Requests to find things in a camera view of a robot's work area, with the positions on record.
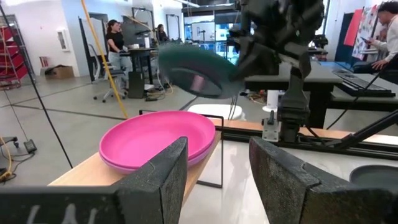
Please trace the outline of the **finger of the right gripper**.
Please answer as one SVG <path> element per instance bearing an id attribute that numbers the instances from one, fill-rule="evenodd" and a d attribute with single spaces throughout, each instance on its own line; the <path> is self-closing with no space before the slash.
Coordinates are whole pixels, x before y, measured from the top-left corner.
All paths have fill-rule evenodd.
<path id="1" fill-rule="evenodd" d="M 276 76 L 279 64 L 270 52 L 241 51 L 241 79 L 255 75 Z"/>
<path id="2" fill-rule="evenodd" d="M 233 37 L 239 58 L 236 64 L 238 73 L 264 73 L 262 48 L 264 38 L 260 35 L 238 35 Z"/>

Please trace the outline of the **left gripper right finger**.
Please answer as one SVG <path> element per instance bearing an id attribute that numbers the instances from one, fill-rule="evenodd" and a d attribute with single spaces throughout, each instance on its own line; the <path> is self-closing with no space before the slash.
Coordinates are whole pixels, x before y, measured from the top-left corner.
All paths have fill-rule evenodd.
<path id="1" fill-rule="evenodd" d="M 270 223 L 397 223 L 397 192 L 353 184 L 261 139 L 249 160 Z"/>

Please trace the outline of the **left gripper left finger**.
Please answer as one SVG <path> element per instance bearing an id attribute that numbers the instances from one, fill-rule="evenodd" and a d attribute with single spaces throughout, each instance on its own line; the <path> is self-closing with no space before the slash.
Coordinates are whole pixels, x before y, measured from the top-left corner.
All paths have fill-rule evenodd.
<path id="1" fill-rule="evenodd" d="M 1 189 L 1 223 L 178 223 L 187 154 L 180 137 L 109 186 Z"/>

